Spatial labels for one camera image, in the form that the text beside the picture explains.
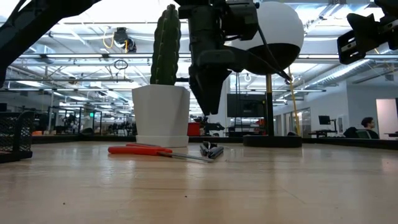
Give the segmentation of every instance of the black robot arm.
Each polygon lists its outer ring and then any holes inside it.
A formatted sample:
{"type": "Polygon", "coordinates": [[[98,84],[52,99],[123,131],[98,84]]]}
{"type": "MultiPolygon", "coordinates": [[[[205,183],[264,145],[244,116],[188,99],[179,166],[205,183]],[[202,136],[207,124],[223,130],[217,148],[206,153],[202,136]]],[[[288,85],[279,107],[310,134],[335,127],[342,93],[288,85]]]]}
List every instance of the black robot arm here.
{"type": "Polygon", "coordinates": [[[374,0],[382,8],[384,17],[376,22],[373,14],[368,17],[348,14],[347,20],[353,30],[337,40],[340,62],[348,65],[364,59],[366,52],[388,42],[391,50],[398,49],[398,1],[374,0]]]}
{"type": "Polygon", "coordinates": [[[20,0],[0,27],[0,88],[10,64],[61,19],[77,16],[100,0],[20,0]]]}

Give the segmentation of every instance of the round base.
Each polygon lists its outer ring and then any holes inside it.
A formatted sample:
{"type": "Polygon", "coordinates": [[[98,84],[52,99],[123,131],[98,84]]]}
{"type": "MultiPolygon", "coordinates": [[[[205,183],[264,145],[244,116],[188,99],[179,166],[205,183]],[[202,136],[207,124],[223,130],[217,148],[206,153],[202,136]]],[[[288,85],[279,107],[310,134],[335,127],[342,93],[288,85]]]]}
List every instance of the round base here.
{"type": "Polygon", "coordinates": [[[187,147],[188,136],[140,136],[137,135],[137,143],[151,144],[160,147],[187,147]]]}
{"type": "Polygon", "coordinates": [[[302,147],[302,138],[298,136],[243,136],[243,145],[248,147],[302,147]]]}

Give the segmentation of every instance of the ceiling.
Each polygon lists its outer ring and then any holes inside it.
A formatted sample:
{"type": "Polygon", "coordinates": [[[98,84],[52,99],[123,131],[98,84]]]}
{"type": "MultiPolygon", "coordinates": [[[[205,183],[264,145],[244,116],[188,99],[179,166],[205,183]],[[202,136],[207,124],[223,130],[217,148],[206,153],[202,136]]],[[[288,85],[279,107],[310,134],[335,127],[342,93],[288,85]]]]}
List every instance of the ceiling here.
{"type": "MultiPolygon", "coordinates": [[[[7,0],[1,3],[0,25],[6,21],[18,1],[7,0]]],[[[351,1],[356,4],[345,5],[327,4],[328,1],[323,0],[302,0],[300,3],[295,1],[285,2],[296,10],[306,31],[305,42],[300,53],[302,55],[336,55],[337,37],[351,29],[346,20],[348,13],[355,12],[364,16],[374,13],[376,18],[383,16],[380,8],[368,7],[370,0],[351,1]]],[[[153,48],[153,33],[156,29],[156,22],[162,11],[170,3],[174,2],[171,0],[102,0],[79,16],[62,19],[31,48],[31,50],[38,51],[43,50],[43,47],[46,46],[46,50],[52,53],[72,54],[70,58],[54,59],[55,63],[51,65],[32,59],[19,59],[10,67],[7,78],[38,79],[45,77],[46,80],[59,80],[76,77],[90,80],[77,84],[58,81],[43,82],[46,86],[58,88],[89,88],[97,86],[98,88],[131,89],[147,85],[150,78],[150,55],[153,48]],[[97,58],[82,60],[73,56],[75,54],[124,53],[123,49],[115,45],[110,47],[112,33],[117,27],[127,27],[129,36],[136,42],[137,53],[148,53],[148,57],[126,59],[129,63],[128,68],[119,71],[113,65],[116,58],[112,60],[97,58]],[[95,79],[101,79],[102,81],[94,82],[95,79]]],[[[188,24],[186,21],[182,21],[181,29],[180,53],[189,54],[188,24]]],[[[181,59],[178,63],[177,77],[187,78],[189,66],[189,59],[181,59]]],[[[319,60],[298,60],[298,62],[290,66],[292,75],[295,77],[294,86],[299,87],[306,83],[311,83],[324,73],[339,66],[338,59],[325,63],[320,63],[319,60]]],[[[230,76],[230,79],[231,89],[235,89],[236,77],[230,76]]],[[[243,90],[265,89],[266,87],[264,77],[248,72],[240,74],[238,83],[243,90]]],[[[10,83],[11,88],[16,88],[20,85],[21,83],[10,83]]],[[[188,83],[177,83],[177,85],[185,86],[189,89],[188,83]]],[[[285,84],[282,78],[274,75],[273,89],[289,89],[289,86],[285,84]]],[[[114,97],[116,100],[109,99],[110,102],[119,102],[122,98],[131,101],[130,91],[114,92],[117,93],[117,97],[114,97]]],[[[60,93],[63,96],[71,94],[68,92],[62,93],[61,91],[60,93]]],[[[94,91],[79,95],[84,95],[90,100],[99,99],[98,94],[94,91]]],[[[191,103],[192,113],[200,113],[194,98],[191,103]]]]}

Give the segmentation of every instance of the table surface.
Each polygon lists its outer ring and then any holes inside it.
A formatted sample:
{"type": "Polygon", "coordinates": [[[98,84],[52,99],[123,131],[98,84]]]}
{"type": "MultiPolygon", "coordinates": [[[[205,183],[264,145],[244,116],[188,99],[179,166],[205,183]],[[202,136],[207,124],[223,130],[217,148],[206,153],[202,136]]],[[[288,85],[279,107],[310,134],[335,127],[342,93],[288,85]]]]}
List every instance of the table surface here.
{"type": "MultiPolygon", "coordinates": [[[[349,223],[398,220],[398,152],[225,144],[214,163],[108,155],[116,142],[33,145],[0,164],[1,223],[349,223]]],[[[192,144],[188,152],[199,156],[192,144]]]]}

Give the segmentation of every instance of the black mesh container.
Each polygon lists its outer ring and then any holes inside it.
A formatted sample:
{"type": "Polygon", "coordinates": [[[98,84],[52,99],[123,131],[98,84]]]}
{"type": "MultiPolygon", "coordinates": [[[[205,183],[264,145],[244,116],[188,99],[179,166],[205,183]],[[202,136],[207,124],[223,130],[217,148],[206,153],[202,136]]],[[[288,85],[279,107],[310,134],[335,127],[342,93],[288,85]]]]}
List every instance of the black mesh container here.
{"type": "Polygon", "coordinates": [[[0,163],[32,157],[34,112],[0,113],[0,163]]]}

